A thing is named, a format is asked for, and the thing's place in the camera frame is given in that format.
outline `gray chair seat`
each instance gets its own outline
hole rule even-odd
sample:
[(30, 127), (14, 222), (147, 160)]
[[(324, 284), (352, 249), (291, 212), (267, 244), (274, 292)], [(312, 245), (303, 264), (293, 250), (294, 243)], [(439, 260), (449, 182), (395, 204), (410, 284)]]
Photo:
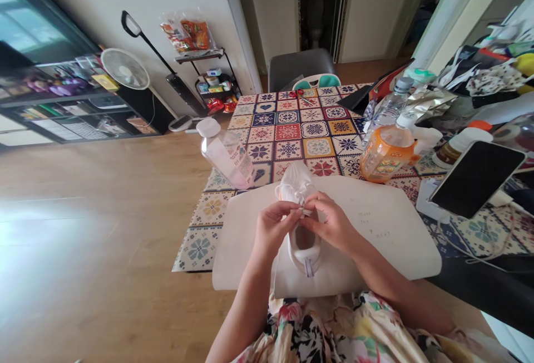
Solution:
[(280, 91), (299, 75), (336, 74), (332, 56), (324, 48), (283, 54), (269, 61), (269, 92)]

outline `phone stand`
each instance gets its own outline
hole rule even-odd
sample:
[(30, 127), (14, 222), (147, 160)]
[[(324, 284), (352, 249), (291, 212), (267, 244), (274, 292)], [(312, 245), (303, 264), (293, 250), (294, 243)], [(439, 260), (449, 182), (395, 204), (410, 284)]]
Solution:
[(451, 221), (451, 214), (443, 210), (436, 203), (429, 201), (430, 196), (438, 187), (441, 180), (436, 178), (427, 178), (421, 181), (419, 187), (419, 196), (417, 196), (416, 210), (442, 224), (448, 224)]

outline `smartphone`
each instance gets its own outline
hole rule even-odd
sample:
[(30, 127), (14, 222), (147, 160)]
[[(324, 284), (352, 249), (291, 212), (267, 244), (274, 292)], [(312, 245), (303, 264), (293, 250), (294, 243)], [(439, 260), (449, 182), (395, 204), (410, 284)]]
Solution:
[(522, 151), (476, 141), (463, 152), (429, 200), (453, 214), (473, 218), (525, 159)]

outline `floral dress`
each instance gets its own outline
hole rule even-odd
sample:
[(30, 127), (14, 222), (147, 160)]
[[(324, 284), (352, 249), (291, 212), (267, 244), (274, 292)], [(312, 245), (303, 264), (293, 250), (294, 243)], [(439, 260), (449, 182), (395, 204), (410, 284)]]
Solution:
[(248, 362), (517, 362), (478, 331), (449, 336), (404, 327), (399, 314), (372, 292), (308, 300), (269, 301), (259, 339), (235, 360)]

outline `white cardboard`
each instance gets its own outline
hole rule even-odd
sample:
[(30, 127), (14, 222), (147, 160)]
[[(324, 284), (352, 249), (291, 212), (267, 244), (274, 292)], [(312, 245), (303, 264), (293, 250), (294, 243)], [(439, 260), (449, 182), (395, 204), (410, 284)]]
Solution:
[[(408, 279), (435, 276), (441, 255), (427, 227), (403, 190), (346, 176), (313, 177), (345, 211), (354, 228)], [(213, 267), (216, 290), (235, 290), (254, 243), (258, 213), (277, 201), (279, 183), (250, 190), (230, 199)], [(323, 242), (315, 277), (306, 278), (290, 261), (287, 237), (273, 264), (275, 297), (314, 297), (358, 292), (365, 287), (353, 262)]]

